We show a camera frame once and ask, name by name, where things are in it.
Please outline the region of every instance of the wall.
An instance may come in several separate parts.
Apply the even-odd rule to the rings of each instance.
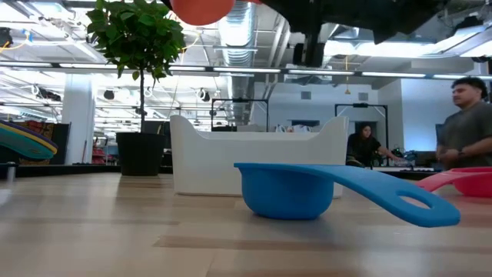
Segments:
[[[333,87],[332,85],[307,85],[279,83],[275,86],[270,97],[269,114],[270,125],[290,125],[291,120],[319,120],[323,125],[334,117],[334,105],[359,103],[359,92],[369,93],[369,104],[377,104],[376,90],[370,85],[350,85],[350,95],[345,94],[346,85]],[[264,83],[255,83],[255,98],[261,98],[264,91]],[[301,100],[301,92],[311,92],[311,100]],[[338,107],[340,114],[344,107]],[[351,120],[350,129],[353,131],[353,122],[370,121],[378,124],[378,139],[384,144],[384,117],[374,108],[346,108],[342,115]],[[255,104],[251,110],[251,124],[266,125],[265,107]]]
[[[405,149],[435,150],[436,124],[459,110],[452,102],[452,84],[452,81],[401,80]]]
[[[387,105],[388,110],[388,139],[390,149],[395,146],[404,147],[403,133],[403,113],[401,111],[401,80],[394,81],[377,92],[377,99],[382,105]],[[384,131],[383,128],[377,127],[378,130]]]

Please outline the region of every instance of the air duct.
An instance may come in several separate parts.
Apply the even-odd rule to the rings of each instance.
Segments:
[[[236,1],[231,12],[220,20],[218,29],[223,46],[237,46],[243,49],[224,49],[222,55],[227,66],[251,67],[253,52],[244,50],[254,44],[254,11],[256,4],[246,1]],[[254,78],[228,76],[228,91],[230,98],[253,99]],[[247,124],[248,110],[251,104],[232,106],[234,120],[239,124]]]

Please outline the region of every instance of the blue plastic ladle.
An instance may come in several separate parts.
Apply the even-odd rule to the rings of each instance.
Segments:
[[[326,211],[334,182],[421,227],[456,225],[460,212],[448,201],[399,178],[345,165],[236,163],[244,201],[253,212],[274,219],[314,219]],[[403,200],[408,197],[428,206]]]

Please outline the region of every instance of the red scoop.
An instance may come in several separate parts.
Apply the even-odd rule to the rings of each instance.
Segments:
[[[465,196],[492,197],[492,167],[451,169],[420,180],[416,185],[428,192],[454,185]]]

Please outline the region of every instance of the desk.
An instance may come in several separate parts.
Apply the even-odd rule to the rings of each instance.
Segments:
[[[492,200],[440,194],[458,226],[409,225],[348,189],[319,220],[290,222],[238,197],[175,195],[172,175],[0,181],[1,275],[492,276]]]

